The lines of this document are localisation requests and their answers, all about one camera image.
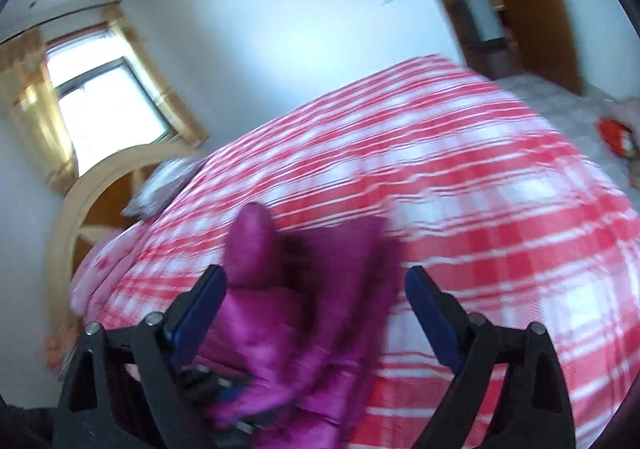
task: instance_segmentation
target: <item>floor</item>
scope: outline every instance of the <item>floor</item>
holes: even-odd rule
[[[629,185],[626,160],[611,153],[595,129],[595,123],[604,111],[601,101],[578,97],[532,74],[514,75],[494,82],[516,94],[567,136],[626,193],[635,209],[640,210],[640,189]]]

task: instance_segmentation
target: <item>gold curtain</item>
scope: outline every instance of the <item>gold curtain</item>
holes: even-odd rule
[[[126,57],[132,68],[150,91],[154,103],[178,134],[192,146],[209,138],[209,132],[189,111],[184,101],[169,86],[162,73],[147,53],[136,29],[126,19],[118,4],[109,4],[102,13],[114,35],[126,44]]]
[[[66,194],[78,161],[51,84],[39,28],[0,45],[0,108],[46,184]]]

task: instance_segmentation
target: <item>headboard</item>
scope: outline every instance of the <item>headboard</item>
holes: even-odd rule
[[[197,154],[179,141],[134,146],[108,156],[74,184],[60,207],[47,246],[52,336],[78,322],[69,309],[68,289],[82,259],[112,229],[135,223],[120,214],[130,198],[162,161]]]

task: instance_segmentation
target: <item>door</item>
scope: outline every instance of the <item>door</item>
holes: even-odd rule
[[[523,67],[580,95],[582,80],[563,1],[504,0],[504,5]]]

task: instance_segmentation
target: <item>mattress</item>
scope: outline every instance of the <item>mattress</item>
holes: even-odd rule
[[[122,327],[166,309],[221,261],[226,230],[250,201],[284,231],[387,217],[403,269],[423,266],[494,324],[543,322],[579,447],[638,372],[638,215],[545,119],[445,58],[400,63],[212,153],[150,225],[98,320]],[[496,368],[467,446],[482,440],[503,376]],[[411,447],[451,378],[401,293],[353,447]]]

